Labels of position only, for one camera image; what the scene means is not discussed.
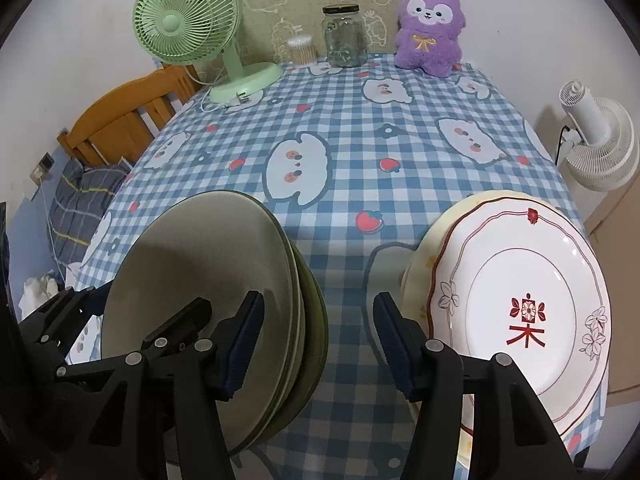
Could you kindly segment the medium ceramic bowl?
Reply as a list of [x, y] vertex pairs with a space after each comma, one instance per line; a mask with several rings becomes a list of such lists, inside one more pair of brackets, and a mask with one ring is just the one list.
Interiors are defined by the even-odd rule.
[[142, 339], [196, 297], [212, 304], [210, 336], [250, 290], [265, 298], [265, 321], [241, 389], [218, 405], [232, 454], [255, 443], [290, 393], [302, 362], [305, 315], [297, 266], [280, 223], [240, 192], [191, 196], [154, 220], [129, 249], [107, 296], [101, 356]]

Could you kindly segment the large ceramic bowl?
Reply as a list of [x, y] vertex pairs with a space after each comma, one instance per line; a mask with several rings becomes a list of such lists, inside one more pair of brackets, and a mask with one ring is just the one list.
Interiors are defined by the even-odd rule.
[[276, 225], [282, 240], [288, 242], [291, 247], [298, 272], [300, 293], [302, 294], [305, 335], [302, 337], [304, 344], [300, 355], [302, 360], [295, 380], [292, 382], [291, 388], [288, 389], [288, 395], [279, 402], [278, 409], [272, 412], [268, 424], [261, 422], [242, 443], [232, 448], [229, 452], [231, 456], [239, 454], [253, 444], [261, 444], [271, 439], [296, 419], [308, 404], [320, 382], [329, 349], [329, 321], [326, 315], [326, 303], [314, 274], [308, 268], [295, 244], [286, 236], [280, 222], [272, 212], [254, 197], [249, 195], [245, 195], [245, 197], [262, 207], [262, 210]]

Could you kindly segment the white plate red character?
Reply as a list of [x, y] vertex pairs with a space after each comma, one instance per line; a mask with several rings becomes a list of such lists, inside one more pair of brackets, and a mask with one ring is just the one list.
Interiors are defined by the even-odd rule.
[[611, 307], [589, 243], [552, 207], [501, 196], [462, 214], [425, 310], [430, 335], [462, 356], [514, 359], [559, 434], [586, 414], [608, 366]]

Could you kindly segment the cream floral plate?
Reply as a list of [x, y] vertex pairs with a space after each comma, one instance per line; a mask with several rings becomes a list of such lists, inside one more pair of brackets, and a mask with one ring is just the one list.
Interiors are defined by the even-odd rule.
[[428, 294], [431, 290], [432, 271], [448, 231], [460, 218], [481, 204], [507, 197], [524, 198], [524, 200], [544, 203], [543, 200], [538, 200], [538, 198], [525, 193], [509, 190], [485, 191], [474, 194], [460, 200], [441, 214], [427, 230], [413, 252], [401, 281], [400, 312], [405, 318], [411, 318], [418, 322], [427, 336], [431, 335], [428, 328], [427, 310], [430, 303]]

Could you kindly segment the grey plaid bedding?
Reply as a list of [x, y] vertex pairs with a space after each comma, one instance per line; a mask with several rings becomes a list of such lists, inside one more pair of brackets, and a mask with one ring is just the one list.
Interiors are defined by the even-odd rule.
[[66, 162], [48, 212], [52, 254], [59, 264], [81, 262], [104, 214], [126, 181], [131, 165], [86, 166], [79, 159]]

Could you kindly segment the wooden chair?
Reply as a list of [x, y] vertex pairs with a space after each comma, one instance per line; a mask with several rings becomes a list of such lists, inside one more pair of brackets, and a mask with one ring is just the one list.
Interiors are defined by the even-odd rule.
[[86, 165], [134, 164], [152, 143], [153, 129], [163, 129], [181, 104], [201, 88], [191, 66], [165, 65], [148, 76], [129, 81], [94, 102], [73, 125], [58, 134], [64, 152]]

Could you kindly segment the blue checked tablecloth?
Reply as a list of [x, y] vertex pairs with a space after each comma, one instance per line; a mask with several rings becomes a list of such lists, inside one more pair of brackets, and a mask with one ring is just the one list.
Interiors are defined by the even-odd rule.
[[111, 281], [156, 217], [218, 188], [277, 217], [330, 324], [314, 396], [288, 428], [235, 457], [241, 479], [397, 478], [413, 422], [375, 347], [373, 296], [396, 292], [427, 229], [465, 197], [523, 192], [578, 216], [534, 129], [481, 72], [437, 79], [378, 54], [359, 70], [288, 68], [239, 105], [190, 99], [112, 199], [79, 286]]

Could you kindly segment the white standing fan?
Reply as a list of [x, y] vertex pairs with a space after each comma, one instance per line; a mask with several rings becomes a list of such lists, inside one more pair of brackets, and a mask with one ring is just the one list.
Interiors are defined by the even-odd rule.
[[626, 108], [594, 96], [578, 79], [564, 84], [559, 99], [572, 125], [561, 133], [556, 160], [590, 191], [626, 185], [639, 167], [639, 139]]

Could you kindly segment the cotton swab container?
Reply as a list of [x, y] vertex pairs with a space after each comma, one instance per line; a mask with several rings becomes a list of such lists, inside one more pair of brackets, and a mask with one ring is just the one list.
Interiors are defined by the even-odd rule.
[[286, 40], [291, 62], [297, 67], [314, 65], [317, 63], [317, 51], [314, 40], [310, 35], [300, 35]]

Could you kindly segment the green desk fan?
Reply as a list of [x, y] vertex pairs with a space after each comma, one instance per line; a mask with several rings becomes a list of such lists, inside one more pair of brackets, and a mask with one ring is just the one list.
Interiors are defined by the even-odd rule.
[[187, 66], [222, 58], [227, 76], [208, 92], [215, 104], [239, 103], [283, 76], [273, 62], [243, 64], [236, 42], [241, 21], [241, 0], [136, 0], [132, 11], [138, 43], [160, 62]]

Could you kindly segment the glass jar black lid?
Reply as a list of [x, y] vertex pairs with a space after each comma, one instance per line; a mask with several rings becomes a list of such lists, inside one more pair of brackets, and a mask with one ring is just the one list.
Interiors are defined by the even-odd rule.
[[368, 47], [358, 4], [331, 4], [322, 8], [326, 58], [333, 67], [355, 68], [367, 62]]

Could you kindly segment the purple plush bunny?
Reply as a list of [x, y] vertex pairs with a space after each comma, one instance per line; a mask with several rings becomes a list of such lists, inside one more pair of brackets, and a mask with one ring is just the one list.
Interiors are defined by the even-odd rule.
[[461, 62], [459, 36], [465, 28], [461, 0], [400, 0], [394, 64], [446, 78]]

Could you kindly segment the wall power outlet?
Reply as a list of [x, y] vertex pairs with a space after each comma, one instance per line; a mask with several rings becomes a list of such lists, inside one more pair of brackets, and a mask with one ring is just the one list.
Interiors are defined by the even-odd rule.
[[29, 174], [29, 177], [34, 182], [35, 186], [39, 186], [42, 181], [47, 177], [48, 173], [54, 166], [55, 161], [51, 154], [46, 153], [41, 158], [40, 161], [37, 162], [37, 165]]

